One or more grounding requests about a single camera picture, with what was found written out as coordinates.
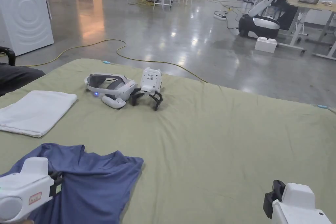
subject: chair armrest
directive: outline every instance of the chair armrest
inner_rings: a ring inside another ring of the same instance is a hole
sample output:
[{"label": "chair armrest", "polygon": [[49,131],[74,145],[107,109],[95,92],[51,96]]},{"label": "chair armrest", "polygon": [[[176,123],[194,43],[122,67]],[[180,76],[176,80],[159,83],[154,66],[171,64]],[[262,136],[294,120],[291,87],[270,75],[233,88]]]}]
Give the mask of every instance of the chair armrest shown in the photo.
[{"label": "chair armrest", "polygon": [[0,46],[0,53],[8,56],[8,65],[15,66],[15,53],[11,48]]}]

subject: power strip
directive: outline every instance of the power strip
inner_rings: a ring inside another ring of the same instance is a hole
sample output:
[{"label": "power strip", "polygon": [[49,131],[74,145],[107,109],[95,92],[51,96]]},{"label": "power strip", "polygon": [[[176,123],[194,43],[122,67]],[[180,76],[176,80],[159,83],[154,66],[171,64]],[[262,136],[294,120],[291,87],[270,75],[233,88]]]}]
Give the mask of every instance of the power strip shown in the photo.
[{"label": "power strip", "polygon": [[221,21],[227,20],[226,16],[223,14],[213,14],[213,17]]}]

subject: concrete floor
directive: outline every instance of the concrete floor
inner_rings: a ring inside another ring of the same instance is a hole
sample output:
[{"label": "concrete floor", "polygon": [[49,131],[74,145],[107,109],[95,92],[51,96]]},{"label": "concrete floor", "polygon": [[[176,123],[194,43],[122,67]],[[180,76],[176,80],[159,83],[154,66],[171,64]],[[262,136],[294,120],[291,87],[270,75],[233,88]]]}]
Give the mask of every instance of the concrete floor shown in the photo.
[{"label": "concrete floor", "polygon": [[[226,28],[226,22],[213,18],[214,11],[225,10],[220,3],[193,0],[192,5],[185,6],[174,2],[171,11],[163,12],[159,7],[153,10],[152,6],[130,5],[126,0],[49,1],[55,44],[18,57],[18,65],[52,60],[70,47],[120,39],[128,44],[120,51],[127,57],[179,64],[209,83],[336,107],[335,61],[307,53],[300,56],[300,52],[285,48],[277,48],[274,54],[255,51],[254,39],[241,38],[237,30]],[[226,4],[246,5],[229,1]],[[238,25],[235,17],[229,12],[229,27]],[[307,30],[311,37],[319,35],[318,30]],[[78,58],[94,58],[137,68],[159,68],[164,73],[196,79],[176,66],[124,59],[116,54],[122,45],[112,41],[76,48],[36,68],[50,72]]]}]

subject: white towel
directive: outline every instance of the white towel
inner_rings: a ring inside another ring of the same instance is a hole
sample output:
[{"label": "white towel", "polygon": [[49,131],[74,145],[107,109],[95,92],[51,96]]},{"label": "white towel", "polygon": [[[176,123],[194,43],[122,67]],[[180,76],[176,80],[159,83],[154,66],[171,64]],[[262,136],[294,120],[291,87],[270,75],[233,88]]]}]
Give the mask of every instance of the white towel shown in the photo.
[{"label": "white towel", "polygon": [[21,100],[0,109],[0,130],[42,137],[76,100],[73,94],[31,91]]}]

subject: white box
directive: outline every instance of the white box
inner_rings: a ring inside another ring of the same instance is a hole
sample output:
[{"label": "white box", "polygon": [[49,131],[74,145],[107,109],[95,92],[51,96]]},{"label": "white box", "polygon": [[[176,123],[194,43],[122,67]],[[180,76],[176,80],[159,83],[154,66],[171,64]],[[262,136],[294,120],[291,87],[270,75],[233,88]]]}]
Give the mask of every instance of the white box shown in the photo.
[{"label": "white box", "polygon": [[264,37],[259,37],[255,44],[254,49],[263,52],[274,53],[276,47],[277,47],[277,40],[274,39],[267,40]]}]

